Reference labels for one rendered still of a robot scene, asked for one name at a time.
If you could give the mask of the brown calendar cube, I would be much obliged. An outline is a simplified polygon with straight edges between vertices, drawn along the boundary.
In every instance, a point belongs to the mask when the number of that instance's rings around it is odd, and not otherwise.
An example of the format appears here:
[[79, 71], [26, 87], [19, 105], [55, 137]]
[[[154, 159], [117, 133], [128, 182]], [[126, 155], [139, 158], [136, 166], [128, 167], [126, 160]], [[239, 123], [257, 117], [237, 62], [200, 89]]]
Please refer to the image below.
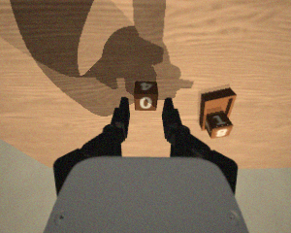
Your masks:
[[225, 113], [209, 115], [206, 117], [205, 127], [210, 135], [210, 138], [219, 138], [229, 136], [233, 123]]
[[156, 111], [157, 82], [135, 82], [134, 103], [136, 111]]

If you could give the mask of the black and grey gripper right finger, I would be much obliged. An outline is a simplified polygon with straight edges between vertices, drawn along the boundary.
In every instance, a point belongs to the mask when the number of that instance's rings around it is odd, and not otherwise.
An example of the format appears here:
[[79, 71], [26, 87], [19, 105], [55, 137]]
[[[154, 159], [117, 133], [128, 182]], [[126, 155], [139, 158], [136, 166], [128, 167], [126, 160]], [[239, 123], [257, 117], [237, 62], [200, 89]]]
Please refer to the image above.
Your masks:
[[162, 121], [165, 139], [171, 144], [170, 157], [198, 157], [214, 163], [223, 172], [235, 195], [237, 163], [218, 151], [211, 150], [207, 144], [190, 134], [190, 129], [182, 125], [172, 98], [166, 98], [164, 101]]

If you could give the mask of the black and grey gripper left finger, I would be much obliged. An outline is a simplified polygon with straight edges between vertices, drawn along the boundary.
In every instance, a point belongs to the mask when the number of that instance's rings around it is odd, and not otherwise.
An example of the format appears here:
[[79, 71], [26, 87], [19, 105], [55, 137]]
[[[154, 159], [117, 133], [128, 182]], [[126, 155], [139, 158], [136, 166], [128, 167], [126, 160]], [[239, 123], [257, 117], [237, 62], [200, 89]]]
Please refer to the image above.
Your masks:
[[86, 142], [80, 149], [73, 150], [54, 161], [53, 174], [57, 196], [69, 172], [80, 161], [94, 156], [122, 156], [121, 143], [127, 139], [129, 120], [128, 98], [121, 97], [119, 108], [114, 108], [111, 124], [107, 124], [101, 134]]

